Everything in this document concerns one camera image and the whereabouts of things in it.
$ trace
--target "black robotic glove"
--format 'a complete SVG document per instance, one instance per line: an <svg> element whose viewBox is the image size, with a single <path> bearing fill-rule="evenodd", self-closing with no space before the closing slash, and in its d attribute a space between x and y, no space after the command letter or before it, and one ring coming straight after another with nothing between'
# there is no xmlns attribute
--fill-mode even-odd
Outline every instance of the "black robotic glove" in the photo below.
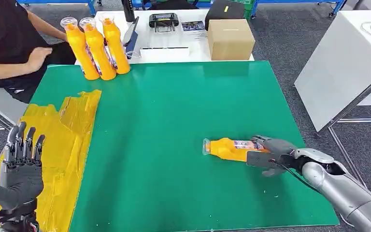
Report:
<svg viewBox="0 0 371 232"><path fill-rule="evenodd" d="M266 171L262 172L265 177L273 177L285 172L286 169L281 164L289 166L289 162L293 159L292 153L297 148L286 140L261 135L253 136L251 141L262 145L269 151L269 153L256 151L247 153L247 165L267 168Z"/></svg>
<svg viewBox="0 0 371 232"><path fill-rule="evenodd" d="M36 200L43 190L42 146L45 139L40 135L33 152L33 135L30 128L24 139L26 123L14 126L4 148L4 161L0 169L0 206L12 212L26 203Z"/></svg>

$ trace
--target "paper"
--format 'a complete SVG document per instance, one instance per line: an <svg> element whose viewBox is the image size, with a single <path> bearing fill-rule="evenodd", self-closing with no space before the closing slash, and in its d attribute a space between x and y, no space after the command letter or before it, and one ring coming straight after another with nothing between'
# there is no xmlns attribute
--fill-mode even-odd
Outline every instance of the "paper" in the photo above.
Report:
<svg viewBox="0 0 371 232"><path fill-rule="evenodd" d="M195 40L207 38L207 31L202 21L182 22L181 26L184 36L191 37Z"/></svg>

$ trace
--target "gray carpet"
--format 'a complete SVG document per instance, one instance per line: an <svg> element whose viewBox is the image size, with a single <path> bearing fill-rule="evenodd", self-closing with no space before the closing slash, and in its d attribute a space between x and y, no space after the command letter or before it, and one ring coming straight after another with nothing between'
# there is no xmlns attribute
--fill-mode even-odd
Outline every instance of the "gray carpet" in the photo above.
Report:
<svg viewBox="0 0 371 232"><path fill-rule="evenodd" d="M121 4L118 0L103 0L103 7L96 6L96 8L97 10L121 10ZM63 17L83 18L90 15L88 8L84 5L34 4L28 9L57 28L60 28L59 22ZM307 146L324 151L344 163L329 133L322 133L321 137L316 135L305 107L293 87L293 82L333 20L327 17L330 11L330 4L327 3L320 6L314 3L261 4L258 7L256 19L251 20L250 23L256 39L253 51L255 59L270 61ZM45 39L51 44L57 42L46 36ZM350 113L349 117L356 116L371 117L371 107L358 107ZM371 187L371 124L337 124L334 128L353 157L356 166L362 172L367 185ZM5 137L6 132L0 131L0 151ZM256 231L343 232L354 231L354 229L341 222L340 226Z"/></svg>

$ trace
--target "silver robotic arm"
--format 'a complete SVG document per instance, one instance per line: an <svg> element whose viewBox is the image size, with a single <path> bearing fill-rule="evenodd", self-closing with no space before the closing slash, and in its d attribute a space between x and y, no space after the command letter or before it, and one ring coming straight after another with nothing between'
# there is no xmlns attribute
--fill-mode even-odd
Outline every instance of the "silver robotic arm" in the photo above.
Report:
<svg viewBox="0 0 371 232"><path fill-rule="evenodd" d="M322 153L313 149L295 150L295 153L299 152L308 157L318 157ZM327 170L323 164L337 169ZM351 176L341 163L309 161L303 165L302 175L356 230L371 232L371 192Z"/></svg>
<svg viewBox="0 0 371 232"><path fill-rule="evenodd" d="M270 153L264 156L263 152L248 152L248 165L268 168L263 172L266 177L295 169L308 182L304 184L330 201L357 231L371 232L371 192L340 162L315 149L298 149L284 140L254 136L252 141L262 144Z"/></svg>

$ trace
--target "person's arm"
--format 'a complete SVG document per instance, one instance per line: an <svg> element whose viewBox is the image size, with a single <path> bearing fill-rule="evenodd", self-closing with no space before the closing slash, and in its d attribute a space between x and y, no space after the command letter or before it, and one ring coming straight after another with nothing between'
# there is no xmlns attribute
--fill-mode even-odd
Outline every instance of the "person's arm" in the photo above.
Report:
<svg viewBox="0 0 371 232"><path fill-rule="evenodd" d="M27 11L28 12L28 18L29 21L32 23L32 25L35 27L37 31L43 32L46 35L53 36L55 38L67 41L66 34L49 23L45 22L43 19L39 18L37 15L34 13Z"/></svg>
<svg viewBox="0 0 371 232"><path fill-rule="evenodd" d="M0 79L7 79L36 72L43 65L46 56L51 53L51 48L37 47L29 55L29 60L26 63L0 64Z"/></svg>

